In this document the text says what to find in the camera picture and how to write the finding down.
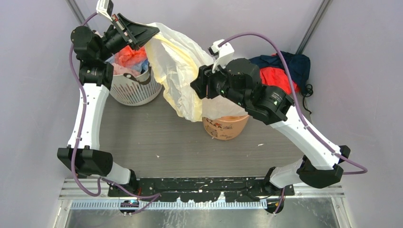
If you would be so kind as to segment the pale yellow trash bag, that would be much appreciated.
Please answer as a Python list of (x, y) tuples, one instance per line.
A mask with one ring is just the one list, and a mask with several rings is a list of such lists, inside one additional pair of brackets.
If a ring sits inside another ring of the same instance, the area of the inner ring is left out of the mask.
[(222, 96), (200, 99), (191, 82), (197, 78), (201, 66), (213, 64), (213, 58), (185, 34), (159, 22), (150, 26), (160, 31), (145, 45), (148, 61), (156, 82), (164, 87), (164, 99), (179, 117), (200, 122), (204, 117), (219, 119), (247, 114)]

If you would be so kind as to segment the orange plastic trash bin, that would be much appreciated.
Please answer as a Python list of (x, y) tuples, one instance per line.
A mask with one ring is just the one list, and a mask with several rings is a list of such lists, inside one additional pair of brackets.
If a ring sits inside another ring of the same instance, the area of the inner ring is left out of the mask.
[(249, 115), (244, 116), (224, 116), (219, 119), (202, 118), (205, 131), (218, 140), (231, 140), (241, 134), (245, 128)]

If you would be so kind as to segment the white slotted laundry basket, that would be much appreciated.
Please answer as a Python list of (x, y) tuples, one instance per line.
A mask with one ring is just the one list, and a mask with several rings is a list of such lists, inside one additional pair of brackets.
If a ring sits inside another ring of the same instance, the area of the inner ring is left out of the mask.
[(154, 78), (152, 67), (139, 76), (113, 75), (110, 95), (126, 106), (140, 106), (153, 101), (161, 92), (162, 85)]

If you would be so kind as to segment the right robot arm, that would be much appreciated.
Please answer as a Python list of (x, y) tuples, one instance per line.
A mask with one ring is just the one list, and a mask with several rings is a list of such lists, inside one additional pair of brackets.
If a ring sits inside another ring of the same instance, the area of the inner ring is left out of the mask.
[(191, 88), (201, 99), (222, 96), (232, 101), (254, 119), (285, 135), (303, 152), (297, 162), (269, 169), (263, 183), (269, 195), (297, 183), (322, 189), (340, 182), (344, 172), (341, 156), (348, 156), (350, 149), (320, 141), (319, 132), (298, 115), (294, 100), (281, 88), (262, 83), (257, 65), (238, 58), (217, 69), (201, 66)]

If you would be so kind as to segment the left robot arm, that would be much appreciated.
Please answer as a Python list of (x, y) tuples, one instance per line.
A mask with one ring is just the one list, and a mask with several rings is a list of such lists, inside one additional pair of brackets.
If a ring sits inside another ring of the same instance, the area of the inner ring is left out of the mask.
[(103, 36), (86, 23), (70, 35), (71, 57), (80, 62), (73, 70), (79, 91), (79, 105), (73, 132), (66, 147), (57, 151), (58, 159), (70, 169), (78, 187), (79, 177), (95, 177), (127, 196), (136, 196), (139, 184), (135, 172), (118, 165), (109, 152), (100, 150), (99, 133), (102, 115), (113, 81), (113, 65), (108, 59), (125, 47), (138, 50), (159, 29), (129, 21), (121, 14), (112, 15), (112, 24)]

